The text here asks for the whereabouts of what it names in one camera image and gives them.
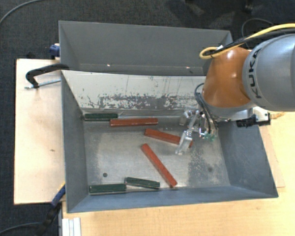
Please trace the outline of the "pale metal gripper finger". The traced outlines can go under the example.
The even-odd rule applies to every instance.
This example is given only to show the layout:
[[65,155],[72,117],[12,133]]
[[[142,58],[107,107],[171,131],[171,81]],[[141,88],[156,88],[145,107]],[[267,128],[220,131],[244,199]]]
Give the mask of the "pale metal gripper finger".
[[180,138],[179,145],[175,150],[175,154],[177,155],[185,154],[188,151],[192,141],[193,141],[192,133],[185,130]]
[[184,126],[191,118],[191,112],[189,110],[184,111],[183,114],[179,118],[179,124]]

